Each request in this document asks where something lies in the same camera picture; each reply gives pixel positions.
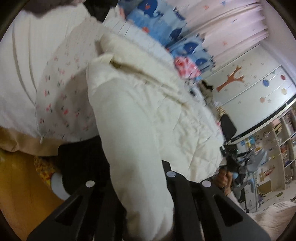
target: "tan fabric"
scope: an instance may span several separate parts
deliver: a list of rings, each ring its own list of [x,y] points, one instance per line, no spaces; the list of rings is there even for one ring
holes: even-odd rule
[[[57,150],[64,141],[31,137],[14,129],[5,129],[0,126],[0,148],[9,152],[22,151],[34,156],[57,156]]]

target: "black device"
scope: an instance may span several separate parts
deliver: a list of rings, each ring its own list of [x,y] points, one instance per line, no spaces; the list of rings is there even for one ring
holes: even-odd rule
[[[175,205],[176,241],[270,241],[268,234],[209,181],[194,183],[163,162]],[[109,181],[82,185],[28,236],[27,241],[120,241],[125,209]]]

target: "brown tree sticker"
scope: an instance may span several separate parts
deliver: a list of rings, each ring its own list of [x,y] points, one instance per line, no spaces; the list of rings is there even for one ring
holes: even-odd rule
[[[231,82],[234,82],[234,81],[244,82],[244,80],[243,80],[244,76],[241,76],[241,77],[239,77],[238,79],[236,79],[236,78],[234,77],[235,73],[238,72],[240,69],[241,69],[241,67],[238,67],[238,66],[237,66],[236,69],[235,69],[235,71],[232,73],[232,75],[230,75],[230,76],[227,75],[228,80],[227,80],[224,84],[218,86],[218,87],[216,88],[216,90],[217,90],[218,92],[220,92],[220,91],[221,91],[226,85],[228,85],[228,84],[230,84]]]

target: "wooden floor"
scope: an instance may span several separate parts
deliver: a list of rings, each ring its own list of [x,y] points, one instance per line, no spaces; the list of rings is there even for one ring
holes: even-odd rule
[[[0,149],[0,209],[21,240],[62,202],[41,181],[33,156]]]

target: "person's hand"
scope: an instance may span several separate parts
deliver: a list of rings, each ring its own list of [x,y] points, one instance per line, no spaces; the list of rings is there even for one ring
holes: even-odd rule
[[[224,194],[228,195],[231,192],[232,172],[227,172],[225,169],[220,168],[213,183],[219,188],[225,188]]]

